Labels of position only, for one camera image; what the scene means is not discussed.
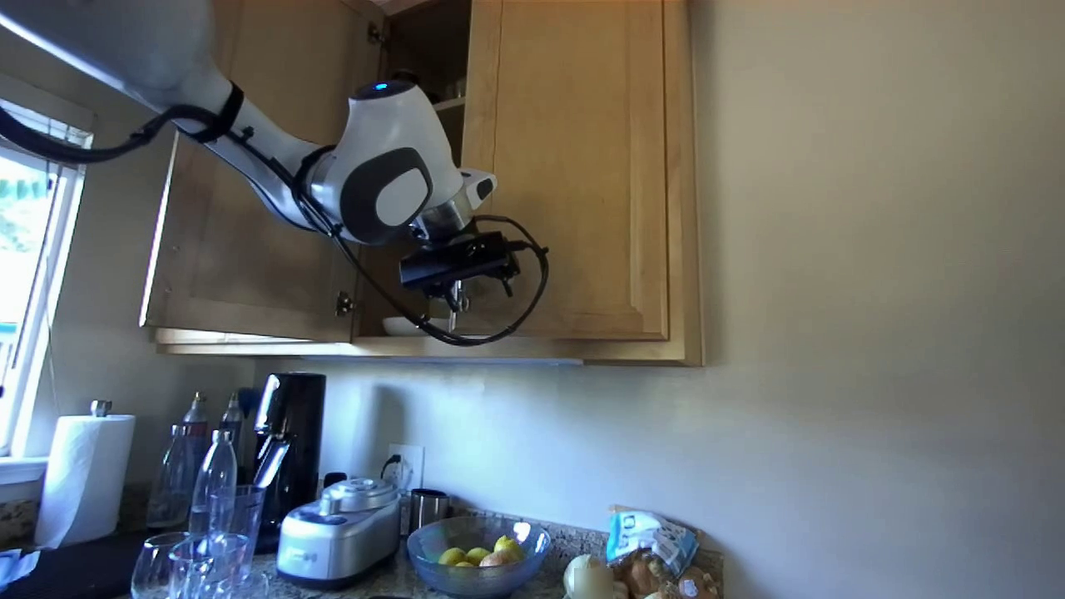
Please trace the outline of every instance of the window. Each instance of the window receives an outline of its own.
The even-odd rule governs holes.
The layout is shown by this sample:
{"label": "window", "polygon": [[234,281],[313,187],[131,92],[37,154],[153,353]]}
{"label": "window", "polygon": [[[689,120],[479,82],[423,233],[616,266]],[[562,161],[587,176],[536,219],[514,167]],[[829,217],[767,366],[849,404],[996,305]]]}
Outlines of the window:
{"label": "window", "polygon": [[[91,138],[4,102],[17,120],[65,142]],[[64,285],[84,171],[55,167],[0,138],[0,453],[24,445],[44,353]]]}

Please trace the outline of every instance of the window frame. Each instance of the window frame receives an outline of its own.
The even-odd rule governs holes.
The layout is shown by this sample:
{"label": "window frame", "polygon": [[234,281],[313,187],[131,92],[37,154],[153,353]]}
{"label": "window frame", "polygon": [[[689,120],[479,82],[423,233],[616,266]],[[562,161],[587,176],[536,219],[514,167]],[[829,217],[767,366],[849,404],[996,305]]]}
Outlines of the window frame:
{"label": "window frame", "polygon": [[[0,99],[4,109],[10,109],[20,122],[44,130],[55,141],[65,141],[72,147],[91,147],[92,138],[87,130],[78,130],[70,122],[59,122],[54,117],[44,117],[37,109],[17,106],[10,99]],[[31,171],[45,171],[54,176],[54,199],[45,217],[44,245],[32,266],[32,283],[24,310],[20,332],[12,340],[12,353],[6,364],[0,364],[4,374],[4,395],[0,395],[0,456],[20,456],[31,442],[32,426],[32,405],[37,388],[45,364],[45,347],[64,294],[65,261],[72,245],[72,225],[84,199],[84,181],[87,167],[59,167],[44,158],[32,158],[10,141],[0,138],[0,154],[6,161],[17,161]]]}

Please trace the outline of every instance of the glass bottle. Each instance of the glass bottle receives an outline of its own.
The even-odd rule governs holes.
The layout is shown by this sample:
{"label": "glass bottle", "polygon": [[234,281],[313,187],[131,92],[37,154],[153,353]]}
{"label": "glass bottle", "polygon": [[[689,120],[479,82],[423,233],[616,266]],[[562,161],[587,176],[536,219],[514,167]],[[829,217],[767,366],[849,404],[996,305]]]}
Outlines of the glass bottle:
{"label": "glass bottle", "polygon": [[230,428],[213,428],[189,503],[189,533],[230,533],[236,503],[236,453]]}
{"label": "glass bottle", "polygon": [[180,529],[189,515],[189,497],[201,463],[180,422],[169,426],[169,442],[148,503],[148,529]]}
{"label": "glass bottle", "polygon": [[194,393],[189,410],[169,426],[169,441],[148,498],[148,529],[180,529],[189,515],[189,497],[210,445],[202,393]]}
{"label": "glass bottle", "polygon": [[245,474],[244,474],[244,441],[238,441],[238,426],[244,426],[238,400],[230,400],[226,410],[223,410],[221,428],[230,432],[230,442],[234,442],[234,453],[236,453],[236,481],[244,482]]}

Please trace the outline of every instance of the wall outlet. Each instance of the wall outlet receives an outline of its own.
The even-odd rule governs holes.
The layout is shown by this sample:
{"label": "wall outlet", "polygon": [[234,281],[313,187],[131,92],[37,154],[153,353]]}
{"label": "wall outlet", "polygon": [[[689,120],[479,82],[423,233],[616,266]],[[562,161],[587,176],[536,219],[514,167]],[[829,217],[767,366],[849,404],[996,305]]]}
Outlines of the wall outlet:
{"label": "wall outlet", "polygon": [[396,474],[399,489],[423,486],[427,445],[389,445],[389,459],[393,456],[399,456],[399,465],[389,465]]}

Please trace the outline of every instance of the cabinet door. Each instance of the cabinet door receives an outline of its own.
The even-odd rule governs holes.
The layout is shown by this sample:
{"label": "cabinet door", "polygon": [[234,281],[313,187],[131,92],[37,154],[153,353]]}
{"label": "cabinet door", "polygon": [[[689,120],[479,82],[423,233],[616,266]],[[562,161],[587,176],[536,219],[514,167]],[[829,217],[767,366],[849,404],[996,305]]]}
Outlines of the cabinet door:
{"label": "cabinet door", "polygon": [[[332,142],[359,46],[347,0],[221,0],[215,59],[282,130]],[[292,340],[349,340],[354,269],[315,233],[262,211],[197,142],[180,142],[162,214],[151,325]]]}
{"label": "cabinet door", "polygon": [[498,176],[490,205],[554,261],[522,332],[666,340],[662,0],[476,0],[469,38],[461,164]]}

